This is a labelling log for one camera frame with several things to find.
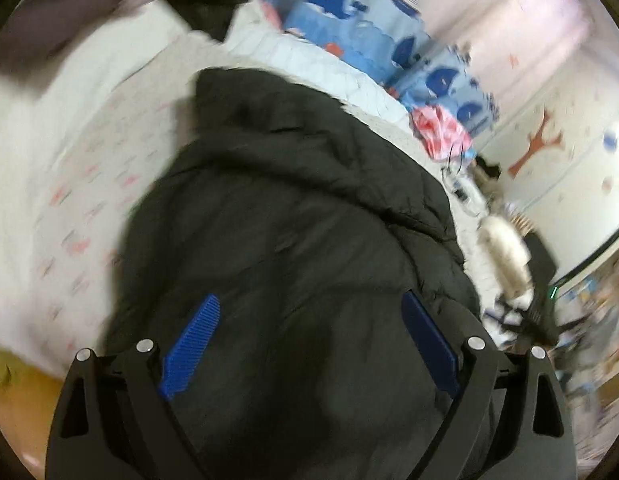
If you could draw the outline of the black puffer jacket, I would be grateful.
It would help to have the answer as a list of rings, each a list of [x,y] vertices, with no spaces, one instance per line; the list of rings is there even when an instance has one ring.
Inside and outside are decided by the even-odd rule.
[[[445,404],[405,292],[480,310],[443,186],[317,90],[202,70],[195,138],[134,212],[110,353],[220,322],[172,408],[215,479],[402,479]]]

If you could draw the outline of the white power strip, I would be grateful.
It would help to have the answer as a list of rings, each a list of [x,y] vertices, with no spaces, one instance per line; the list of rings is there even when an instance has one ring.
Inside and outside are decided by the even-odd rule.
[[[469,216],[482,218],[488,214],[485,197],[465,170],[442,169],[442,182],[448,193],[460,203]]]

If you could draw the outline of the whale print curtain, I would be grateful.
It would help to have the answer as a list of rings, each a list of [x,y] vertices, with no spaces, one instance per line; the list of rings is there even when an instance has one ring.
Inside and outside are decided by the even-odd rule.
[[[413,110],[471,134],[541,88],[586,40],[582,0],[262,0],[283,30],[337,56]]]

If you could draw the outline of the pink checkered plastic bag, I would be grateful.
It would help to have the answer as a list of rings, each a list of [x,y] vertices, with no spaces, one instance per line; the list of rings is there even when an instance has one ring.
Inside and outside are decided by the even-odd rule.
[[[468,131],[443,106],[414,108],[410,112],[410,122],[424,150],[436,162],[459,157],[471,148]]]

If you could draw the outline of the white striped quilt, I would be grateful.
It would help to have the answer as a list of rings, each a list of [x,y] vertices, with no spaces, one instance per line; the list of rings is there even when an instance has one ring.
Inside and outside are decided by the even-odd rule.
[[[262,3],[252,0],[233,14],[224,48],[309,84],[364,113],[410,130],[407,110],[368,75],[315,44],[280,32],[265,18]]]

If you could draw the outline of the cherry print bed sheet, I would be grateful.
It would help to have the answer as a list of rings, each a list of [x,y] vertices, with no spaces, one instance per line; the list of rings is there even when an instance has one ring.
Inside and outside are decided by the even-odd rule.
[[[82,347],[104,344],[118,307],[122,256],[130,220],[154,183],[195,138],[195,81],[202,70],[260,70],[330,96],[234,55],[200,36],[168,47],[117,89],[62,160],[55,193],[36,225],[36,268],[29,300],[32,357],[63,375]],[[408,133],[337,100],[347,114],[403,151],[439,184],[434,166]],[[451,205],[457,242],[480,299],[494,280],[477,241],[477,222]]]

